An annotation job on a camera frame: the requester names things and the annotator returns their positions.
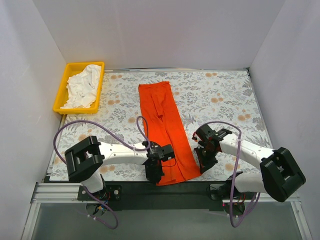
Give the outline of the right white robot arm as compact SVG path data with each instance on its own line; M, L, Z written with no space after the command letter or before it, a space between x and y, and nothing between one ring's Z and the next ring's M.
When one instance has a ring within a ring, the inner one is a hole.
M217 195L237 199L245 193L264 193L283 203L306 183L306 177L293 155L284 147L261 147L241 140L228 129L213 130L208 124L200 126L192 138L197 142L194 150L201 173L218 162L218 153L232 155L258 170L255 173L238 171L231 175L216 190Z

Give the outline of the orange t shirt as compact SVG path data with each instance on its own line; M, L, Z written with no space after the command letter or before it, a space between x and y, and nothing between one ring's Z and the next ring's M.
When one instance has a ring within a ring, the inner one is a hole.
M138 86L140 110L147 123L148 139L160 146L171 145L175 158L162 164L164 176L157 184L166 186L201 175L168 81Z

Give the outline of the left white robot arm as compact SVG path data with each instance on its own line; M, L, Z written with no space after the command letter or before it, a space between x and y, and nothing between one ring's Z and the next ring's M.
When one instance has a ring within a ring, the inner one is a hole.
M64 153L68 180L87 188L95 200L106 196L104 178L99 173L107 165L134 164L144 166L146 179L158 184L165 175L162 163L175 158L170 144L160 146L156 142L143 141L128 147L98 141L89 136Z

